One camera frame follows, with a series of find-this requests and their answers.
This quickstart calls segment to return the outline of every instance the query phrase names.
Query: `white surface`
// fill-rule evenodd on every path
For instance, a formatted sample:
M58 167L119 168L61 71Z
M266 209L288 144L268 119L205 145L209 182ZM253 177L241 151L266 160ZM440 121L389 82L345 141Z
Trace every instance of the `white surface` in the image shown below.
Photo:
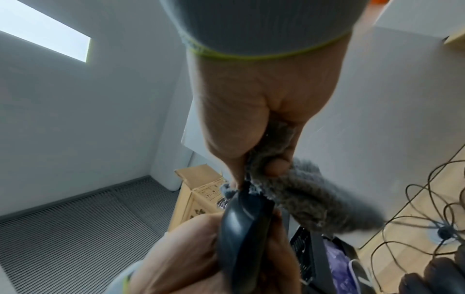
M445 38L465 27L463 0L391 0L376 26Z
M191 102L192 90L184 62L150 170L150 175L171 191L178 190L182 182L174 170L186 168L193 153L181 144Z
M0 31L85 62L90 38L17 1L0 1Z
M0 32L0 215L147 175L185 53L158 1L24 2L92 44Z
M306 125L296 157L384 211L406 203L404 188L424 184L430 170L465 143L465 58L442 40L358 27L328 105ZM194 108L184 144L212 159ZM372 232L342 236L359 247Z
M3 268L0 266L0 293L1 294L16 294L13 285L6 276Z

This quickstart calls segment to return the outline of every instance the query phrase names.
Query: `hand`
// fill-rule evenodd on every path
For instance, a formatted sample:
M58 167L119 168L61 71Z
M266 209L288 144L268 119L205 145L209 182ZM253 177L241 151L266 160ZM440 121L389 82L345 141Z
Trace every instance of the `hand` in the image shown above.
M287 171L305 123L323 108L336 87L349 40L350 35L304 54L263 61L188 53L206 146L227 165L239 187L245 154L259 142L270 118L295 127L296 135L289 148L268 163L265 173L279 176Z
M131 294L227 294L216 255L221 214L201 215L158 241L132 275ZM253 294L300 294L299 264L280 217L273 218Z

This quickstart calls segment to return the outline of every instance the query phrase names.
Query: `gray sleeve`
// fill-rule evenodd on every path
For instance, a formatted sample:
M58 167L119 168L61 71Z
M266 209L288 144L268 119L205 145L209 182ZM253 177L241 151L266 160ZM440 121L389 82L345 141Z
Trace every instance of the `gray sleeve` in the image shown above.
M246 57L290 54L336 40L352 30L368 2L160 1L182 36L212 51Z

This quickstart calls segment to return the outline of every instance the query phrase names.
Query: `cardboard box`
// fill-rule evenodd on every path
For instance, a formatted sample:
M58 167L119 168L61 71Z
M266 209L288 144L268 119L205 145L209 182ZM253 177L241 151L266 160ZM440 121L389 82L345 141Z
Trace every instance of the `cardboard box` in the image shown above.
M204 164L176 170L183 180L168 231L201 214L221 212L225 201L219 190L226 180Z

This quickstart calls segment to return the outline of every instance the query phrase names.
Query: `gray carpet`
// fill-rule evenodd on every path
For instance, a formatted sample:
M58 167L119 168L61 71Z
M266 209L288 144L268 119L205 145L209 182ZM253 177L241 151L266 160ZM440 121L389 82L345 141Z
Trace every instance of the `gray carpet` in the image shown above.
M18 294L99 294L167 230L177 192L152 178L0 223Z

